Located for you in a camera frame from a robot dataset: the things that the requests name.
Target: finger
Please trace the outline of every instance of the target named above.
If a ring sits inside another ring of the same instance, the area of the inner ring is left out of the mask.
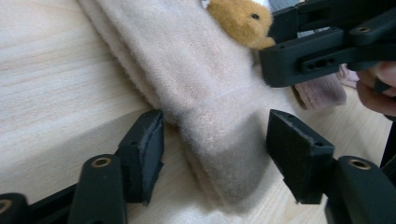
[[[376,77],[375,77],[375,75],[373,75],[371,69],[358,72],[358,77],[364,85],[366,85],[367,87],[370,87],[371,89],[374,88],[375,82],[376,82]],[[396,96],[396,88],[392,87],[392,88],[389,88],[381,93],[384,95],[387,95],[389,97],[394,97],[394,96]]]
[[[388,96],[375,93],[360,81],[357,84],[357,89],[361,102],[367,108],[384,115],[396,117],[395,100]]]
[[[372,69],[373,74],[382,82],[396,87],[396,62],[381,62]]]

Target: wood grain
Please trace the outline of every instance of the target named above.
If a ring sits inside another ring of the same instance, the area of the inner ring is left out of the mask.
[[[150,106],[76,1],[3,0],[0,15],[0,193],[34,203],[76,183],[88,158],[113,153]],[[390,122],[346,92],[344,106],[295,105],[297,115],[336,145],[336,157],[379,163]],[[174,127],[165,146],[152,204],[128,205],[130,223],[326,223],[324,204],[296,205],[280,176],[249,214],[223,214],[200,191]]]

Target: plush toy eye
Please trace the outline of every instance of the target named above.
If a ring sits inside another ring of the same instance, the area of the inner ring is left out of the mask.
[[[254,20],[259,20],[259,19],[260,19],[260,16],[257,15],[256,13],[253,13],[253,14],[251,14],[250,16],[251,16],[251,18],[253,18]]]

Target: plush toy head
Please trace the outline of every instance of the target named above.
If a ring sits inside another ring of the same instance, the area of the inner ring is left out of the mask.
[[[202,0],[202,4],[236,42],[252,49],[275,44],[267,36],[273,22],[268,8],[252,0]]]

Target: tabletop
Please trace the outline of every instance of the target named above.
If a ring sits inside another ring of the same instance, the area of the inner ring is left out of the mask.
[[[151,109],[74,0],[0,1],[0,194],[34,203],[78,181],[87,159],[114,153]],[[347,102],[296,115],[336,146],[335,158],[380,163],[390,121],[368,110],[354,89]],[[296,204],[282,181],[244,215],[209,205],[165,125],[165,152],[151,204],[128,205],[130,223],[326,223],[324,203]]]

